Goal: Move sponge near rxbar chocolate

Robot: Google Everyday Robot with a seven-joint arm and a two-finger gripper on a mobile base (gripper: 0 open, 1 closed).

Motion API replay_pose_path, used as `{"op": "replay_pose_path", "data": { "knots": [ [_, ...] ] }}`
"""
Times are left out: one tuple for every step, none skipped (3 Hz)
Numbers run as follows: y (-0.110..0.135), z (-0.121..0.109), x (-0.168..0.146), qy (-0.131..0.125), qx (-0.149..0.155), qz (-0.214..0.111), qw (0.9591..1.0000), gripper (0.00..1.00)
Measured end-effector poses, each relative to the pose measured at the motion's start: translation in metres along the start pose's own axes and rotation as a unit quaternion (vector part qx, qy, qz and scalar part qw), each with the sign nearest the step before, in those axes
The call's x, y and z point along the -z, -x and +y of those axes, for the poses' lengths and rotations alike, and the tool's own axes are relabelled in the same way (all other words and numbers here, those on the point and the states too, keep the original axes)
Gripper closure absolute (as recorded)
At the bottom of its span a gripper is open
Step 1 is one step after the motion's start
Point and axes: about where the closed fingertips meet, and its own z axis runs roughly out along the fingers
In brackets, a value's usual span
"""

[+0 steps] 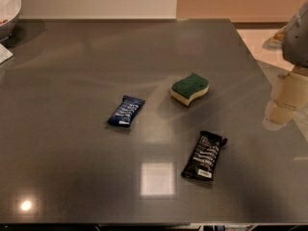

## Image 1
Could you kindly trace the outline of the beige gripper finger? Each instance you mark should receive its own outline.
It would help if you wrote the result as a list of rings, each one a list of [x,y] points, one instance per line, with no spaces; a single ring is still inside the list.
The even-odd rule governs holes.
[[[308,77],[296,72],[279,75],[267,106],[267,120],[284,125],[308,102]]]

